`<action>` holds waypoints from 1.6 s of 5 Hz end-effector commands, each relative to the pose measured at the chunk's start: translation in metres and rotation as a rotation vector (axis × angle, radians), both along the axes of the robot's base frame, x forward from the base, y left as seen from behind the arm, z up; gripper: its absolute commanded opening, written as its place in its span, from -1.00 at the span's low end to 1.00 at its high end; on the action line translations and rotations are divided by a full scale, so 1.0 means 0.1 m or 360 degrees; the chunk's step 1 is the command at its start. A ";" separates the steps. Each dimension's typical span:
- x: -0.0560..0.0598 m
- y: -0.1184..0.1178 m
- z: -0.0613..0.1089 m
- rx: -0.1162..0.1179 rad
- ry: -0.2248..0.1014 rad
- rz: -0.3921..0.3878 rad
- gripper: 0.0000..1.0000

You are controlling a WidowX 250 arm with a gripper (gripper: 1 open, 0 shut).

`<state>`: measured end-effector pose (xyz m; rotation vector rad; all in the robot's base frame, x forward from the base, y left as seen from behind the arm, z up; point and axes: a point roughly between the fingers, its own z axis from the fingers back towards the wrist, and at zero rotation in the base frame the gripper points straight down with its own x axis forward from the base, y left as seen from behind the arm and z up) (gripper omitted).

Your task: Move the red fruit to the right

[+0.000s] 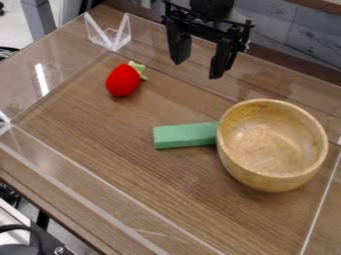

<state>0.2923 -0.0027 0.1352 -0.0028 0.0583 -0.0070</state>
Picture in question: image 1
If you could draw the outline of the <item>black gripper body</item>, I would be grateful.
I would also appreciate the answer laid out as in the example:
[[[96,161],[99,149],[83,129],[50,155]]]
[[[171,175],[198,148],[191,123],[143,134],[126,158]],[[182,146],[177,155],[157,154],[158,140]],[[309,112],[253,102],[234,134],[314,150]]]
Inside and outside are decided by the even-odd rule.
[[[217,42],[232,32],[241,33],[245,52],[249,48],[250,31],[256,24],[234,7],[236,0],[163,0],[163,24],[174,20],[185,26],[191,36]]]

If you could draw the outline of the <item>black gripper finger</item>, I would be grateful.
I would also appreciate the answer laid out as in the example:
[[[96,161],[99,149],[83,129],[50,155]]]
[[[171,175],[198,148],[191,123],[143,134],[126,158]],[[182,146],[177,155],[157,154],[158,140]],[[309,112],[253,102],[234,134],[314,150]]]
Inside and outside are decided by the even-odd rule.
[[[170,58],[179,65],[189,57],[191,51],[191,35],[185,26],[174,20],[167,21],[167,37]]]
[[[244,49],[241,33],[227,33],[217,41],[215,52],[210,61],[209,78],[219,79],[223,73],[232,68],[238,52]]]

